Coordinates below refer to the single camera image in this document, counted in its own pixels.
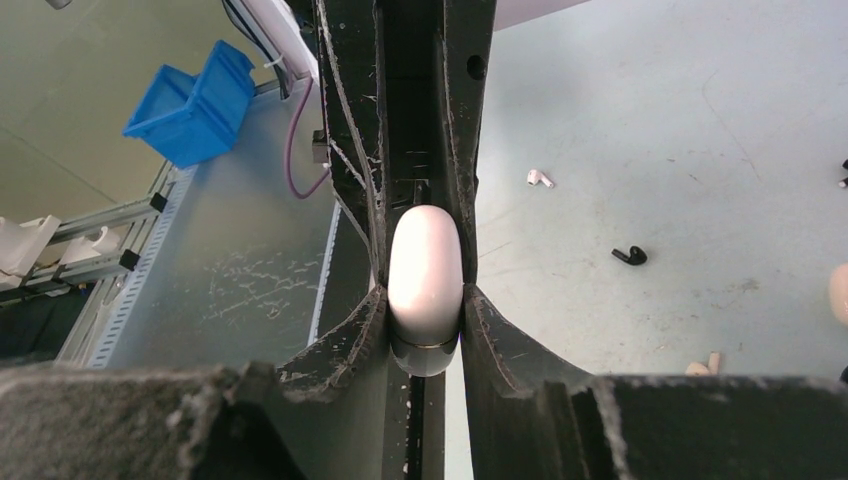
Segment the black earbud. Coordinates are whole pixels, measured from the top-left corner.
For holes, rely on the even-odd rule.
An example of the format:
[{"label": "black earbud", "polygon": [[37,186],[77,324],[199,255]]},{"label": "black earbud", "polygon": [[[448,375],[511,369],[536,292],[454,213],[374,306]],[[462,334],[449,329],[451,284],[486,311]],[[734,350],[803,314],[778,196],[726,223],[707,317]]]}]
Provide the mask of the black earbud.
[{"label": "black earbud", "polygon": [[644,250],[633,245],[630,247],[630,256],[628,257],[624,252],[619,249],[613,249],[612,254],[615,258],[621,260],[622,262],[628,265],[642,265],[643,263],[648,261],[648,255]]}]

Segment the tiled floor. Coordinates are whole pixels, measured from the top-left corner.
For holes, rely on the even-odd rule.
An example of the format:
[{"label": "tiled floor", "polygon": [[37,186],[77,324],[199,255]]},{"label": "tiled floor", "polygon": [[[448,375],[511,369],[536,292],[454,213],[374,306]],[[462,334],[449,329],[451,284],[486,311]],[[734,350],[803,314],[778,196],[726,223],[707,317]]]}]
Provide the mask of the tiled floor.
[{"label": "tiled floor", "polygon": [[4,1],[0,215],[69,217],[144,195],[162,159],[121,130],[161,64],[197,72],[222,38],[261,64],[206,0]]}]

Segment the round hole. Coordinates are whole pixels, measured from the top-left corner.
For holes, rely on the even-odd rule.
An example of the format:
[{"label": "round hole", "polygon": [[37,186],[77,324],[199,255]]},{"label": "round hole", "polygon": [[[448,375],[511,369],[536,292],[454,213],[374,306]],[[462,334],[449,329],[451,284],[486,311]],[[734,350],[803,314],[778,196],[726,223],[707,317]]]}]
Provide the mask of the round hole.
[{"label": "round hole", "polygon": [[486,61],[480,55],[472,55],[468,58],[468,75],[474,80],[486,78]]}]

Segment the purple cable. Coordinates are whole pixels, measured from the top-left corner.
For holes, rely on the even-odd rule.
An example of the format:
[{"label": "purple cable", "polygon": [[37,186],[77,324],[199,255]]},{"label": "purple cable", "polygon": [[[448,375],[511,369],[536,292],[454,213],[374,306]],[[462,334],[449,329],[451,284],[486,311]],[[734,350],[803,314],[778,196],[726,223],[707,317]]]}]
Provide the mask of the purple cable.
[{"label": "purple cable", "polygon": [[326,180],[327,177],[330,176],[330,170],[325,171],[324,174],[321,175],[321,178],[319,178],[318,181],[315,182],[315,185],[312,185],[312,187],[307,190],[306,193],[300,193],[297,190],[297,187],[294,186],[294,179],[291,175],[291,149],[292,144],[294,144],[294,134],[297,131],[297,124],[300,122],[300,115],[303,113],[304,107],[306,107],[306,102],[309,100],[309,93],[311,91],[312,76],[309,76],[307,77],[306,88],[303,92],[303,98],[300,100],[300,104],[298,104],[297,110],[294,112],[294,117],[292,117],[291,123],[289,124],[289,133],[286,138],[286,156],[283,160],[283,163],[285,164],[284,168],[286,169],[286,180],[288,180],[289,182],[289,190],[291,190],[292,194],[295,197],[301,200],[306,200],[307,198],[309,198],[309,196],[315,193],[315,190],[318,190],[318,187],[320,187],[321,184],[324,183],[324,180]]}]

